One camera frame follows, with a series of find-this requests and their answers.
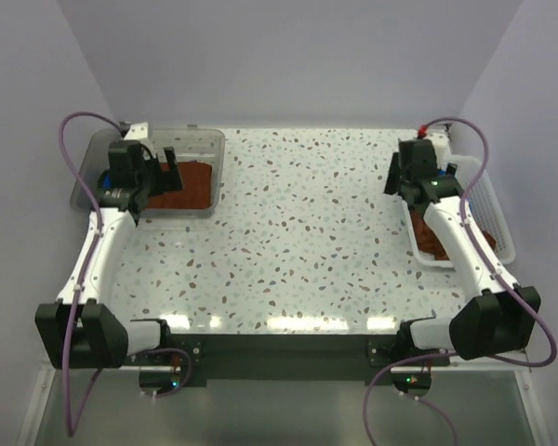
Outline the brown towel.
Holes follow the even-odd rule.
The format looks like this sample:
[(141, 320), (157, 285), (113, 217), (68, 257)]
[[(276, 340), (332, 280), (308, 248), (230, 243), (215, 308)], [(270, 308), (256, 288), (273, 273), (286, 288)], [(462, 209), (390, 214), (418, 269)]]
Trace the brown towel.
[(197, 161), (181, 162), (178, 170), (183, 189), (150, 198), (148, 209), (205, 210), (210, 207), (212, 166)]
[(427, 226), (421, 215), (410, 208), (406, 209), (409, 217), (408, 229), (412, 247), (415, 249), (414, 256), (425, 266), (452, 269), (447, 252), (436, 234)]

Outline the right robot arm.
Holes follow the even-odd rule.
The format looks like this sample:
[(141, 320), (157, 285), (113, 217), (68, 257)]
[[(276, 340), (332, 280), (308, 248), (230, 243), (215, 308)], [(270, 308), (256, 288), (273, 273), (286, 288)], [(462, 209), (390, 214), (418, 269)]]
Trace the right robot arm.
[(435, 234), (466, 297), (452, 318), (402, 322), (393, 347), (399, 360), (417, 364), (429, 350), (439, 349), (472, 360), (525, 348), (541, 304), (539, 293), (533, 286), (521, 286), (498, 262), (462, 199), (464, 189), (457, 178), (440, 174), (428, 139), (399, 142), (385, 191), (401, 197)]

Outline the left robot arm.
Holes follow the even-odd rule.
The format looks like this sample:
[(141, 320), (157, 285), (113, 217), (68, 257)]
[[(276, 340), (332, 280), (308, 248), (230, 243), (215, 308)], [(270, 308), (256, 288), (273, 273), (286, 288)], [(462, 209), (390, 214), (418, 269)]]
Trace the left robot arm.
[(108, 167), (92, 191), (86, 239), (55, 302), (38, 306), (34, 321), (51, 364), (60, 370), (119, 368), (142, 352), (153, 364), (169, 362), (175, 343), (159, 319), (123, 320), (108, 304), (120, 257), (152, 197), (183, 188), (173, 148), (161, 162), (138, 140), (108, 149)]

